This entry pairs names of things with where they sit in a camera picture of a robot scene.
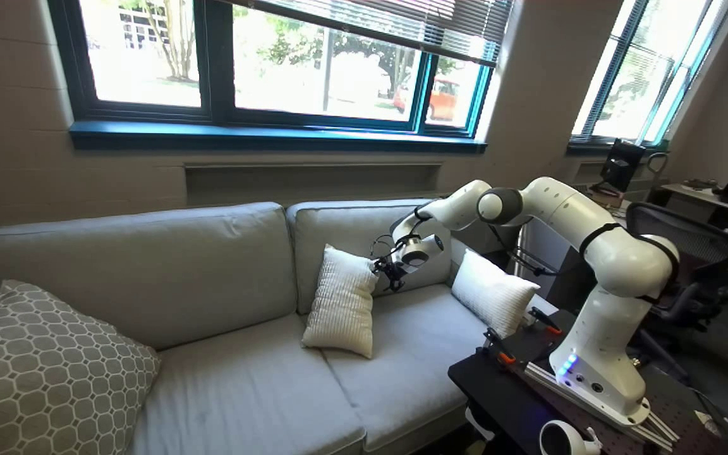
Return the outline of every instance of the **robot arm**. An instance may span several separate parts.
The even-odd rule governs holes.
[[[649,417],[649,404],[627,344],[673,277],[678,250],[665,237],[631,237],[605,207],[552,178],[538,178],[520,192],[476,179],[402,219],[378,270],[391,270],[389,282],[400,282],[439,254],[442,243],[435,236],[414,236],[430,220],[445,231],[463,231],[476,220],[511,225],[528,219],[560,232],[596,278],[571,331],[552,352],[554,375],[545,379],[620,427],[640,426]]]
[[[673,273],[663,249],[631,237],[605,207],[552,178],[538,178],[520,192],[473,179],[450,197],[418,207],[391,227],[389,264],[402,269],[396,277],[404,277],[442,250],[438,236],[414,236],[430,220],[438,220],[445,231],[463,231],[476,220],[511,225],[528,219],[538,219],[560,232],[610,294],[654,299]]]

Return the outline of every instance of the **patterned pillow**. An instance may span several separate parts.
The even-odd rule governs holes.
[[[126,454],[153,350],[18,282],[0,288],[0,454]]]

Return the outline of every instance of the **window sill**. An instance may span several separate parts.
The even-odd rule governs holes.
[[[485,141],[459,136],[418,136],[385,133],[309,133],[150,121],[76,121],[76,149],[290,149],[290,152],[485,152]]]
[[[567,158],[607,158],[612,141],[568,141]]]

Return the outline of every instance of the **couch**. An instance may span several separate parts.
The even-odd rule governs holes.
[[[418,201],[251,202],[0,227],[0,286],[41,286],[160,354],[137,455],[414,454],[466,423],[447,366],[485,325],[453,297],[468,249],[373,299],[373,354],[300,344],[323,246],[385,254]]]

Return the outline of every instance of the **window blinds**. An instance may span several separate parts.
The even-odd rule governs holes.
[[[438,57],[495,64],[511,0],[220,0]]]

